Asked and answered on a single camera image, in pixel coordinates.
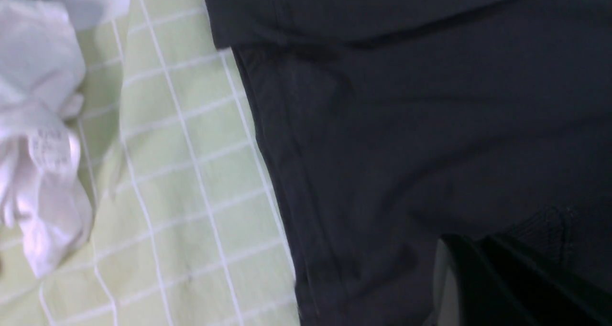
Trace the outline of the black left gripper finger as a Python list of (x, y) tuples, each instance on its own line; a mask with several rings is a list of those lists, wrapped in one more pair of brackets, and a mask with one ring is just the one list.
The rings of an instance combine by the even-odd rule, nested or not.
[(506, 235), (443, 235), (435, 326), (609, 326), (611, 296)]

